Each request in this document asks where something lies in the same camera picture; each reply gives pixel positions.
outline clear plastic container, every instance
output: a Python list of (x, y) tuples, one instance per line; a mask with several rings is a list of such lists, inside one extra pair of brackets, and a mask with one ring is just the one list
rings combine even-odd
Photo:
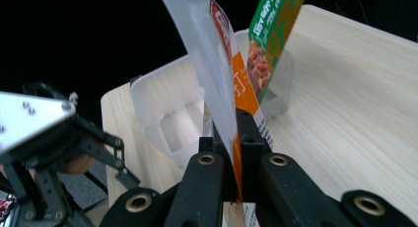
[[(247, 30), (236, 32), (236, 37), (246, 61)], [(261, 103), (266, 120), (289, 106), (293, 60), (292, 53), (282, 52), (269, 92)], [(188, 55), (138, 78), (131, 85), (131, 99), (142, 131), (181, 168), (198, 151), (199, 137), (203, 135), (203, 98), (204, 92)]]

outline grey floor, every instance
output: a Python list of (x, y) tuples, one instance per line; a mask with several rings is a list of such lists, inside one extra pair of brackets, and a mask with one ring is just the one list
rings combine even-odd
[[(99, 161), (96, 161), (90, 172), (106, 186), (106, 175), (105, 175), (105, 165)], [(84, 175), (58, 175), (59, 180), (66, 186), (68, 192), (73, 196), (77, 204), (85, 209), (96, 203), (99, 203), (107, 199), (107, 194), (93, 184), (89, 179)], [(22, 227), (52, 227), (56, 226), (58, 223), (56, 221), (25, 221), (20, 220), (18, 226)], [(8, 222), (0, 224), (0, 227), (9, 227)]]

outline black background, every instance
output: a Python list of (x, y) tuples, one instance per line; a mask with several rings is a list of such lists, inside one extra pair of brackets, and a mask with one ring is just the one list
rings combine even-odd
[[(235, 31), (258, 0), (217, 0)], [(418, 0), (306, 0), (417, 40)], [(102, 95), (186, 54), (161, 0), (0, 0), (0, 91), (27, 81), (80, 96), (79, 114), (102, 125)]]

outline white metal plate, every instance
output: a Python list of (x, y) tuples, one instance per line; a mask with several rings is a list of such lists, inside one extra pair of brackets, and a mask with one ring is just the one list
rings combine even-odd
[(68, 101), (0, 91), (0, 154), (75, 114)]

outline light wood surface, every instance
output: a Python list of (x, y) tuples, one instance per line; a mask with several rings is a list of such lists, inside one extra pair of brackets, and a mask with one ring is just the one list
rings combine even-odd
[[(339, 200), (366, 189), (418, 223), (418, 44), (304, 6), (286, 48), (295, 87), (289, 109), (267, 122), (274, 151), (293, 157), (326, 194)], [(102, 110), (142, 187), (164, 191), (181, 179), (141, 132), (128, 84), (106, 93)], [(111, 169), (107, 182), (113, 204), (125, 189)]]

